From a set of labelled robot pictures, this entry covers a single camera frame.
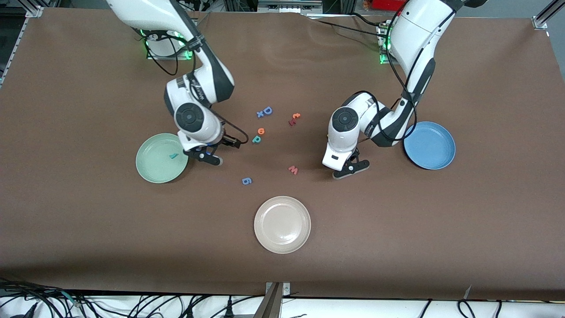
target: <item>wire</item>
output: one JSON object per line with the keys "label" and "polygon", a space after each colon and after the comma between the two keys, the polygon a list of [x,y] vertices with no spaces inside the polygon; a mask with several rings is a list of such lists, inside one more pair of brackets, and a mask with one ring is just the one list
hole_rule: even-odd
{"label": "wire", "polygon": [[467,303],[467,301],[465,299],[461,299],[460,301],[457,302],[457,309],[459,310],[459,313],[461,314],[461,316],[465,317],[465,318],[469,318],[467,315],[465,315],[463,313],[463,310],[461,310],[461,304],[465,304],[467,306],[467,308],[469,309],[469,312],[471,313],[471,316],[473,318],[475,317],[475,313],[473,312],[473,310],[471,309],[471,306],[469,305],[469,303]]}
{"label": "wire", "polygon": [[218,116],[218,118],[220,118],[223,122],[225,122],[226,124],[232,126],[235,130],[239,131],[240,133],[243,134],[243,136],[245,136],[245,141],[242,141],[241,144],[246,144],[247,142],[249,142],[249,135],[243,131],[241,128],[237,127],[236,125],[232,124],[229,120],[225,119],[224,117],[222,117],[220,114],[218,114],[214,109],[209,108],[209,110],[216,116]]}
{"label": "wire", "polygon": [[12,300],[14,300],[14,299],[16,299],[16,298],[20,298],[20,297],[21,297],[21,296],[15,296],[15,297],[12,297],[12,298],[11,298],[10,300],[8,300],[7,302],[5,302],[5,303],[1,304],[1,305],[0,305],[0,308],[4,307],[4,305],[5,305],[5,304],[7,304],[7,303],[11,302]]}
{"label": "wire", "polygon": [[[196,68],[196,59],[195,59],[192,63],[193,63],[193,64],[192,64],[192,71],[191,71],[191,74],[193,74],[194,71],[195,71],[195,68]],[[194,95],[194,93],[192,92],[192,90],[189,89],[189,91],[190,91],[190,94],[192,95],[192,97],[194,97],[196,100],[198,100],[198,99],[196,98],[196,96]],[[212,107],[210,107],[209,110],[210,110],[214,115],[216,115],[218,118],[220,118],[223,122],[225,122],[226,124],[232,126],[235,130],[239,131],[240,133],[243,134],[243,136],[245,136],[245,141],[242,141],[242,142],[241,142],[242,145],[249,142],[249,135],[248,135],[245,131],[243,131],[243,129],[241,129],[241,128],[237,127],[236,125],[232,124],[229,120],[225,119],[222,115],[218,114],[217,111],[215,111],[214,109],[212,109]]]}
{"label": "wire", "polygon": [[497,303],[498,303],[498,308],[496,309],[494,318],[498,318],[498,315],[500,315],[500,310],[502,309],[502,300],[497,300]]}
{"label": "wire", "polygon": [[170,37],[167,37],[167,38],[169,39],[169,42],[171,42],[171,46],[173,47],[173,52],[174,52],[174,55],[175,55],[176,66],[175,66],[175,72],[174,73],[171,73],[171,72],[165,70],[165,68],[163,66],[161,66],[161,64],[159,64],[159,62],[157,62],[157,60],[155,59],[153,54],[151,54],[151,50],[149,49],[149,45],[147,44],[147,37],[145,37],[144,45],[145,45],[145,49],[147,50],[147,54],[153,60],[153,62],[155,62],[155,64],[157,64],[157,66],[159,66],[159,68],[161,70],[163,70],[165,73],[167,73],[171,76],[175,76],[179,71],[179,56],[178,56],[179,52],[177,50],[175,50],[175,44],[173,44],[172,39]]}
{"label": "wire", "polygon": [[422,310],[422,313],[420,314],[419,318],[424,318],[425,315],[425,311],[428,310],[429,305],[432,303],[432,299],[428,299],[428,303],[424,306],[424,309]]}
{"label": "wire", "polygon": [[324,14],[328,13],[328,12],[333,8],[333,6],[336,5],[337,1],[338,1],[338,0],[335,0],[335,1],[332,3],[332,5],[327,9],[327,11],[324,12]]}
{"label": "wire", "polygon": [[133,316],[133,317],[137,317],[137,315],[138,315],[139,313],[141,313],[145,307],[149,306],[150,303],[156,301],[157,299],[159,299],[159,298],[161,298],[161,297],[164,297],[164,295],[157,296],[157,297],[153,298],[151,301],[147,302],[145,305],[143,305],[143,307],[138,308],[138,311],[137,311],[136,315]]}
{"label": "wire", "polygon": [[104,307],[100,306],[97,302],[92,302],[92,303],[95,304],[102,311],[105,311],[105,312],[108,312],[108,313],[113,313],[114,315],[118,315],[118,316],[121,316],[121,317],[128,317],[128,315],[125,314],[125,313],[120,313],[120,312],[117,312],[117,311],[110,310],[108,308],[104,308]]}
{"label": "wire", "polygon": [[363,20],[363,22],[367,23],[368,25],[372,25],[372,26],[374,26],[374,27],[378,27],[379,24],[386,22],[386,20],[385,20],[385,21],[381,21],[381,22],[377,22],[377,23],[371,22],[371,21],[365,19],[364,16],[362,16],[361,14],[359,14],[359,13],[357,13],[357,12],[351,12],[351,13],[348,13],[348,15],[354,15],[354,16],[360,18],[361,20]]}
{"label": "wire", "polygon": [[151,311],[151,312],[149,313],[149,315],[147,316],[147,318],[150,318],[150,317],[153,315],[153,313],[154,313],[155,311],[157,311],[159,308],[161,308],[163,305],[165,305],[166,303],[170,302],[171,300],[174,300],[174,299],[177,299],[177,298],[180,298],[180,296],[178,296],[178,295],[177,295],[177,296],[173,296],[173,297],[171,297],[171,298],[165,300],[162,304],[160,304],[159,306],[155,307],[155,309],[153,309],[153,311]]}
{"label": "wire", "polygon": [[195,296],[192,296],[192,299],[190,300],[188,307],[181,313],[179,318],[183,318],[184,316],[187,316],[189,313],[192,313],[192,308],[194,308],[194,306],[196,306],[199,302],[203,301],[204,299],[210,296],[211,295],[200,296],[200,298],[198,298],[194,303],[192,302],[192,300],[194,299]]}
{"label": "wire", "polygon": [[180,0],[177,0],[177,3],[180,4],[183,8],[189,10],[189,11],[194,11],[193,8],[191,8],[191,7],[187,6],[187,5],[185,5],[184,3],[180,3]]}
{"label": "wire", "polygon": [[[255,296],[245,297],[245,298],[242,298],[242,299],[240,299],[240,300],[236,300],[235,302],[233,302],[233,303],[231,304],[231,306],[233,306],[233,305],[235,305],[235,304],[237,304],[237,303],[241,303],[241,302],[243,302],[243,301],[245,301],[245,300],[248,300],[248,299],[251,299],[251,298],[262,297],[262,296],[264,296],[264,295],[255,295]],[[221,312],[223,312],[223,311],[226,310],[226,309],[228,309],[228,306],[225,306],[225,307],[222,308],[220,311],[218,311],[217,313],[213,314],[210,318],[214,318],[215,316],[219,315]]]}
{"label": "wire", "polygon": [[374,35],[374,36],[378,36],[378,37],[385,37],[384,35],[380,35],[377,33],[373,33],[373,32],[369,32],[369,31],[364,31],[364,30],[360,30],[360,29],[354,29],[354,28],[350,28],[350,27],[346,27],[345,25],[339,25],[339,24],[335,24],[335,23],[331,23],[331,22],[326,22],[326,21],[320,21],[320,20],[316,20],[319,23],[323,23],[323,24],[327,24],[327,25],[332,25],[334,27],[339,27],[339,28],[343,28],[343,29],[348,29],[348,30],[352,30],[352,31],[357,31],[357,32],[361,32],[361,33],[365,33],[365,34],[369,34],[369,35]]}

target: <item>beige plate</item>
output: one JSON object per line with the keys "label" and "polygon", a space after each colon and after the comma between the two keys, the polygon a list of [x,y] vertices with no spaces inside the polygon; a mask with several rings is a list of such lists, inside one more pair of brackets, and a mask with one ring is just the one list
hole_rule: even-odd
{"label": "beige plate", "polygon": [[277,254],[301,248],[310,235],[310,215],[300,201],[290,196],[267,200],[255,215],[255,236],[261,245]]}

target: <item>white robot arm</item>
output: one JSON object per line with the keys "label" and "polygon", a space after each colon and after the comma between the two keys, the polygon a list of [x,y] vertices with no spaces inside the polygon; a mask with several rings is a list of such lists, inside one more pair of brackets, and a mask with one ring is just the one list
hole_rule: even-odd
{"label": "white robot arm", "polygon": [[[179,128],[178,136],[185,154],[198,161],[221,165],[221,158],[214,155],[218,145],[239,148],[242,144],[225,134],[224,123],[211,109],[212,104],[232,95],[232,74],[175,0],[107,2],[116,16],[132,28],[176,31],[184,36],[188,50],[195,52],[202,67],[169,81],[164,93],[165,104]],[[212,151],[207,151],[207,147],[211,147]]]}
{"label": "white robot arm", "polygon": [[379,147],[391,147],[403,140],[434,72],[436,45],[462,6],[462,0],[408,0],[400,16],[393,18],[389,52],[402,67],[407,82],[402,83],[402,95],[394,111],[363,91],[349,97],[332,114],[322,163],[336,170],[335,179],[369,167],[367,160],[358,160],[360,132]]}

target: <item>brown table surface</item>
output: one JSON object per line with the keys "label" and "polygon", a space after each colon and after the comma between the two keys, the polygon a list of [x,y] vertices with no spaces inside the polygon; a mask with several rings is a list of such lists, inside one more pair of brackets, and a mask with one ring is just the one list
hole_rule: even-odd
{"label": "brown table surface", "polygon": [[[321,164],[334,109],[361,89],[387,105],[401,91],[374,37],[297,14],[214,13],[200,27],[236,81],[214,108],[267,132],[219,149],[221,167],[190,162],[152,184],[135,155],[176,133],[163,103],[173,77],[110,10],[30,20],[0,90],[1,275],[69,289],[256,294],[291,281],[302,296],[460,298],[472,285],[471,298],[562,298],[565,85],[546,32],[455,19],[418,111],[451,132],[453,163],[423,170],[402,145],[368,141],[370,169],[334,181]],[[253,232],[278,195],[312,219],[288,255]]]}

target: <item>power cord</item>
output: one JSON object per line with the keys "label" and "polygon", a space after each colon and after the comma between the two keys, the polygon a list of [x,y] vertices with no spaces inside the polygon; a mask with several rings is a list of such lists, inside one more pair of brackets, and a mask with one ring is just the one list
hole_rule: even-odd
{"label": "power cord", "polygon": [[364,31],[364,30],[360,30],[360,29],[355,29],[355,28],[350,28],[350,27],[346,27],[345,25],[340,25],[340,24],[335,24],[335,23],[331,23],[331,22],[326,22],[326,21],[320,21],[317,20],[319,23],[323,23],[323,24],[327,24],[327,25],[332,25],[334,27],[339,27],[339,28],[343,28],[343,29],[348,29],[348,30],[352,30],[352,31],[357,31],[360,33],[365,33],[365,34],[369,34],[369,35],[374,35],[374,36],[378,36],[378,37],[385,37],[384,35],[380,35],[377,33],[373,33],[373,32],[369,32],[369,31]]}
{"label": "power cord", "polygon": [[157,64],[157,66],[159,66],[159,68],[161,70],[163,70],[165,73],[171,75],[171,76],[175,76],[177,75],[178,71],[179,71],[179,56],[178,56],[178,51],[175,50],[175,44],[173,44],[172,38],[171,36],[165,37],[165,38],[161,38],[158,39],[157,41],[162,41],[162,40],[166,40],[168,39],[169,42],[171,42],[171,46],[173,48],[173,52],[174,52],[174,56],[175,56],[175,72],[171,73],[169,71],[167,71],[159,62],[157,62],[157,59],[155,59],[155,57],[153,56],[153,54],[151,54],[151,50],[149,49],[149,45],[147,44],[147,38],[149,35],[144,37],[144,45],[145,45],[145,50],[147,50],[147,54],[149,55],[149,57],[153,60],[153,62],[155,62],[155,64]]}
{"label": "power cord", "polygon": [[432,303],[432,299],[428,299],[428,302],[426,303],[426,305],[424,306],[424,309],[422,310],[422,313],[420,314],[419,318],[424,318],[425,315],[425,311],[428,310],[429,305]]}
{"label": "power cord", "polygon": [[228,305],[225,308],[225,315],[224,318],[233,318],[235,315],[233,314],[232,310],[232,296],[230,295],[228,298]]}
{"label": "power cord", "polygon": [[[498,307],[496,309],[496,313],[494,314],[494,318],[498,318],[498,315],[500,314],[500,310],[502,309],[502,300],[497,300],[497,303],[498,303]],[[469,305],[469,303],[465,299],[461,299],[457,301],[457,309],[459,310],[461,316],[465,318],[470,318],[463,313],[463,310],[461,309],[461,304],[465,304],[465,306],[467,306],[467,309],[469,309],[469,312],[471,313],[471,317],[476,318],[473,309],[471,309],[471,305]]]}
{"label": "power cord", "polygon": [[[241,302],[243,302],[243,301],[245,301],[245,300],[248,300],[248,299],[251,299],[251,298],[263,297],[263,296],[264,296],[264,295],[255,295],[255,296],[245,297],[245,298],[236,300],[235,302],[233,302],[233,303],[232,303],[231,305],[229,305],[229,306],[235,305],[235,304],[237,304],[237,303],[241,303]],[[221,312],[223,312],[223,311],[226,310],[226,309],[228,309],[228,306],[225,306],[225,307],[222,308],[220,311],[218,311],[217,313],[213,314],[210,318],[214,318],[215,316],[219,315]]]}
{"label": "power cord", "polygon": [[[191,74],[194,74],[194,71],[196,70],[196,58],[195,58],[194,55],[192,56],[192,58],[193,58],[193,61],[192,61],[192,70],[190,71],[190,73],[191,73]],[[189,89],[189,91],[190,91],[190,94],[192,95],[192,97],[194,97],[196,100],[198,100],[198,99],[196,98],[196,96],[194,95],[194,93],[192,92],[192,90]],[[249,142],[249,135],[248,135],[245,131],[243,131],[243,129],[237,127],[235,124],[233,124],[233,123],[231,123],[229,120],[225,119],[222,115],[218,114],[218,112],[215,111],[212,107],[210,107],[209,110],[210,110],[214,115],[216,115],[218,118],[220,118],[221,121],[223,121],[223,122],[225,122],[226,124],[230,125],[232,128],[234,128],[235,130],[239,131],[240,133],[243,134],[243,136],[245,136],[245,141],[242,141],[241,144],[246,144],[246,143]]]}

